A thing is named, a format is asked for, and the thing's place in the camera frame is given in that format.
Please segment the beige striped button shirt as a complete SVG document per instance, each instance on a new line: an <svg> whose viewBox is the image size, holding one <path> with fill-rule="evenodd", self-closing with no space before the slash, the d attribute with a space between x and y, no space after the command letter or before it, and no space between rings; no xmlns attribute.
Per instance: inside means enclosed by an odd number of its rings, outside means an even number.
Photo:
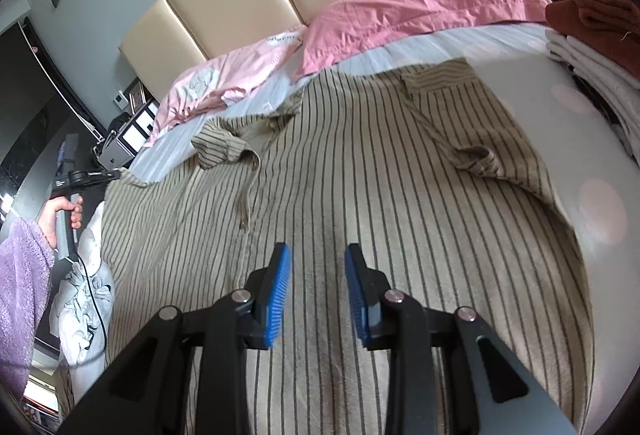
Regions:
<svg viewBox="0 0 640 435"><path fill-rule="evenodd" d="M115 281L107 355L156 312L239 288L292 256L282 330L247 358L258 434L378 434L388 363L364 351L344 253L440 311L468 305L582 426L592 320L575 233L525 132L462 59L373 75L321 72L277 110L214 117L191 158L105 195Z"/></svg>

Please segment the rust red folded garment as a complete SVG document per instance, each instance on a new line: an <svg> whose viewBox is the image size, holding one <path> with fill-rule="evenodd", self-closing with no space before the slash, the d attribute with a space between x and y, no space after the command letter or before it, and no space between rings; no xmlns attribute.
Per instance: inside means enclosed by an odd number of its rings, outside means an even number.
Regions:
<svg viewBox="0 0 640 435"><path fill-rule="evenodd" d="M573 36L639 76L639 3L636 0L563 0L546 8L555 31Z"/></svg>

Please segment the grey bedside cabinet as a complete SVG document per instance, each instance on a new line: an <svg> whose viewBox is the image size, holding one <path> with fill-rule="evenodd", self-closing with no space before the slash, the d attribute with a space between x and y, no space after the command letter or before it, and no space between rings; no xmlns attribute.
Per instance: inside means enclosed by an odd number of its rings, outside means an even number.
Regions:
<svg viewBox="0 0 640 435"><path fill-rule="evenodd" d="M128 167L138 153L132 152L122 140L122 132L127 121L130 119L128 113L120 114L114 118L106 138L94 148L94 156L99 166L111 170L119 167Z"/></svg>

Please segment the white crumpled clothes pile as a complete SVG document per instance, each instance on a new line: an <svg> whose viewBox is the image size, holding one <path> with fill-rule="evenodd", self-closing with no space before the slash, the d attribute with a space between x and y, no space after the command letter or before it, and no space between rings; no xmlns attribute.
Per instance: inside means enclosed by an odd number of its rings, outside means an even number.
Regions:
<svg viewBox="0 0 640 435"><path fill-rule="evenodd" d="M108 328L115 300L111 268L101 257L104 203L79 237L78 261L54 296L50 332L60 341L60 369L68 373L70 402L88 392L105 369Z"/></svg>

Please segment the white folded clothes stack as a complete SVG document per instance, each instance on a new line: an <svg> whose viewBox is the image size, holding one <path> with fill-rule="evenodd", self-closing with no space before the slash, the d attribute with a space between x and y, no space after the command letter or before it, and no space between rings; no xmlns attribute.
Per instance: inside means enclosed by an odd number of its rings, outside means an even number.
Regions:
<svg viewBox="0 0 640 435"><path fill-rule="evenodd" d="M625 151L639 163L639 82L614 61L573 36L551 28L544 31L549 57L563 63L604 101L615 116L615 134Z"/></svg>

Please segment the pink pillow right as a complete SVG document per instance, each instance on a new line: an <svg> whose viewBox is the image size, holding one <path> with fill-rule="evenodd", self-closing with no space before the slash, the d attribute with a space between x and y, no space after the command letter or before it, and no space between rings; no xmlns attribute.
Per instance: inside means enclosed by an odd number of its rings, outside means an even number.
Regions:
<svg viewBox="0 0 640 435"><path fill-rule="evenodd" d="M551 0L337 0L306 31L298 78L409 36L496 23L544 23Z"/></svg>

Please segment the white bed sheet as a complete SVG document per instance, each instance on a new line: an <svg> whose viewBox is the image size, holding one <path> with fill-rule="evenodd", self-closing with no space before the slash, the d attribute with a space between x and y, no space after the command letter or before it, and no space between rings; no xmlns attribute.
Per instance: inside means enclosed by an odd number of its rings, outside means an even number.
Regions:
<svg viewBox="0 0 640 435"><path fill-rule="evenodd" d="M592 381L579 433L593 434L612 413L639 366L639 169L561 65L544 54L539 25L462 28L371 50L328 70L373 75L411 65L469 63L539 154L584 263L592 320ZM224 118L277 110L309 82L288 73ZM194 153L204 117L160 140L134 163L157 182Z"/></svg>

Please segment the purple fleece sleeve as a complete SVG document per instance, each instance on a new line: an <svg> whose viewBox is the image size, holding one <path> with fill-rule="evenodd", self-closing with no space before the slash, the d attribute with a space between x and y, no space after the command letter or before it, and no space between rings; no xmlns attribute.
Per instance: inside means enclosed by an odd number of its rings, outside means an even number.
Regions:
<svg viewBox="0 0 640 435"><path fill-rule="evenodd" d="M18 218L1 243L1 383L23 397L35 334L49 299L51 245L35 221Z"/></svg>

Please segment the pink printed pillow left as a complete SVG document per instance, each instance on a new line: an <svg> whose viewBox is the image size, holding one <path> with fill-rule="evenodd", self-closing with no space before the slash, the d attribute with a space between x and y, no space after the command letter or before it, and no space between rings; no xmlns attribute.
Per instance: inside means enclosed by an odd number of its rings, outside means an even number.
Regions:
<svg viewBox="0 0 640 435"><path fill-rule="evenodd" d="M247 98L303 45L306 31L306 25L295 25L184 71L160 102L145 147L153 146L177 125Z"/></svg>

